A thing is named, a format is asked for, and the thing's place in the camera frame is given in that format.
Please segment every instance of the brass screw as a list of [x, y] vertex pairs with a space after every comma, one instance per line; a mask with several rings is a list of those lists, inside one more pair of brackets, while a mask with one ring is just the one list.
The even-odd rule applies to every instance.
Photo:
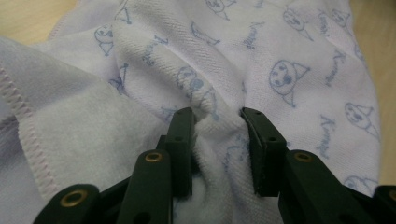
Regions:
[[389, 192], [389, 197], [396, 202], [396, 190], [393, 189]]
[[74, 207], [84, 202], [87, 198], [88, 192], [85, 189], [76, 189], [72, 192], [64, 195], [61, 199], [61, 206], [63, 207]]
[[146, 156], [146, 161], [156, 162], [163, 159], [163, 154], [158, 152], [151, 152]]
[[303, 153], [303, 152], [295, 153], [294, 158], [297, 161], [302, 161], [302, 162], [311, 162], [312, 161], [312, 157], [306, 153]]

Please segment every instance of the wooden surface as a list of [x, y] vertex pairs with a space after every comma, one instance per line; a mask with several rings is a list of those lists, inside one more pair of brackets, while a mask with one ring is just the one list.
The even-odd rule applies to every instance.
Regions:
[[[22, 44], [47, 39], [76, 0], [0, 0], [0, 35]], [[382, 120], [381, 184], [396, 185], [396, 1], [351, 0], [354, 30], [372, 74]]]

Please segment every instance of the black plastic bracket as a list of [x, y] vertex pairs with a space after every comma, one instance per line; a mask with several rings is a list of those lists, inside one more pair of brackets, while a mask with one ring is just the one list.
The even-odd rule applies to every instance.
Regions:
[[250, 138], [254, 190], [262, 197], [277, 197], [285, 155], [289, 151], [286, 140], [262, 112], [243, 108], [242, 118], [247, 123]]
[[374, 223], [316, 155], [290, 151], [284, 176], [279, 211], [285, 224]]
[[346, 189], [376, 223], [396, 223], [396, 186], [377, 187], [373, 198], [354, 189]]
[[171, 156], [173, 194], [178, 198], [192, 195], [192, 147], [195, 118], [191, 108], [178, 110], [172, 117], [164, 138], [164, 149]]
[[171, 162], [165, 150], [142, 153], [134, 167], [117, 224], [172, 223]]
[[57, 193], [44, 207], [34, 224], [98, 223], [100, 195], [93, 185], [74, 185]]

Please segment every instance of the baby blanket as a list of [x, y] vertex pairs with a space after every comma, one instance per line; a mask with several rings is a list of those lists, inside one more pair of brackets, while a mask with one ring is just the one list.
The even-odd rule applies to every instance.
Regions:
[[0, 67], [1, 223], [126, 178], [188, 106], [201, 173], [174, 223], [282, 222], [253, 191], [244, 106], [346, 186], [378, 184], [375, 88], [344, 0], [80, 0], [45, 43], [1, 38]]

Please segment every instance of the stitched hem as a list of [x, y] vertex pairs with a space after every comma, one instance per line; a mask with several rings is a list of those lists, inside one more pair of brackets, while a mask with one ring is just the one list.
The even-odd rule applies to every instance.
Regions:
[[33, 171], [38, 189], [47, 200], [56, 192], [53, 175], [41, 148], [40, 139], [35, 132], [34, 110], [29, 102], [15, 87], [7, 72], [0, 66], [0, 94], [11, 107], [12, 113], [20, 123], [19, 138], [26, 159]]
[[49, 36], [47, 37], [47, 40], [54, 39], [55, 37], [58, 37], [58, 32], [61, 30], [61, 28], [64, 26], [64, 22], [69, 18], [70, 14], [74, 9], [80, 4], [80, 0], [77, 0], [75, 7], [71, 9], [70, 11], [66, 12], [59, 20], [56, 22], [55, 26], [53, 29], [50, 31]]

